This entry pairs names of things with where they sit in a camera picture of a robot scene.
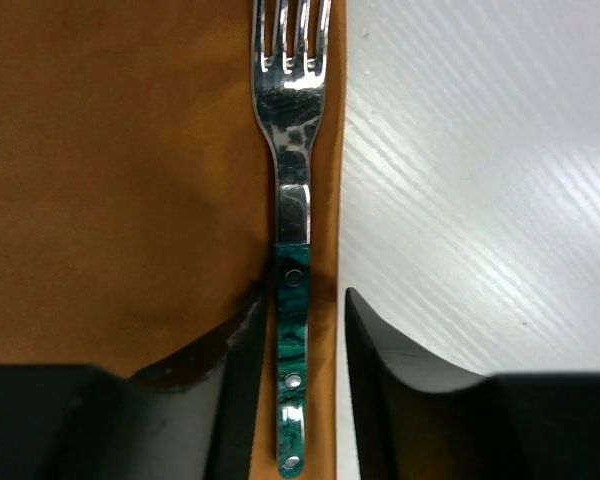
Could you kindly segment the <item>green handled steel fork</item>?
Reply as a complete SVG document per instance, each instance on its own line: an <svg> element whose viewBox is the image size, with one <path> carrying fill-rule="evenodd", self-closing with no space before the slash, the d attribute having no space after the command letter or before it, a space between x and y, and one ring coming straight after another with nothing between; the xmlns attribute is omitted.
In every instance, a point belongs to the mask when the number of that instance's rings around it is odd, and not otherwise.
<svg viewBox="0 0 600 480"><path fill-rule="evenodd" d="M331 4L319 4L316 31L308 1L253 3L251 90L255 118L270 148L275 180L276 462L283 479L306 463L311 251L311 154L324 115Z"/></svg>

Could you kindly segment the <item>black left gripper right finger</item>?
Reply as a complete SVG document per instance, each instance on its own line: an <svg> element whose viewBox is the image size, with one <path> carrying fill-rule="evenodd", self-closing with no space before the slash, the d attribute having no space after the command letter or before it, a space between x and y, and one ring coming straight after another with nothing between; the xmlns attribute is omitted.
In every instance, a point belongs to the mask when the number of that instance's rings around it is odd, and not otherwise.
<svg viewBox="0 0 600 480"><path fill-rule="evenodd" d="M483 376L345 294L364 479L600 479L600 372Z"/></svg>

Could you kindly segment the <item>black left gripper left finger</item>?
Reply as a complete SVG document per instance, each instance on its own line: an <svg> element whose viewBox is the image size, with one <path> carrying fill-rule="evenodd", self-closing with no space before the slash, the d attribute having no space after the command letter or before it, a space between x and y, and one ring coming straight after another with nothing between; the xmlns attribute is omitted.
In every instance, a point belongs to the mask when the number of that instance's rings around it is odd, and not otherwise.
<svg viewBox="0 0 600 480"><path fill-rule="evenodd" d="M0 365L0 479L245 479L266 298L122 378L91 365Z"/></svg>

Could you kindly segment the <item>orange cloth napkin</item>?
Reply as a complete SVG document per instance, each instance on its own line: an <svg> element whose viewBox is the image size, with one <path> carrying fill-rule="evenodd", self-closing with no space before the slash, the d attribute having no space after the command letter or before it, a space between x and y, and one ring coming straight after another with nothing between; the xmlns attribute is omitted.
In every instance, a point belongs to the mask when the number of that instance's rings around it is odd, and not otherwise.
<svg viewBox="0 0 600 480"><path fill-rule="evenodd" d="M336 475L346 5L311 154L306 463ZM266 330L249 475L276 462L275 180L254 1L0 1L0 365L133 376L250 298Z"/></svg>

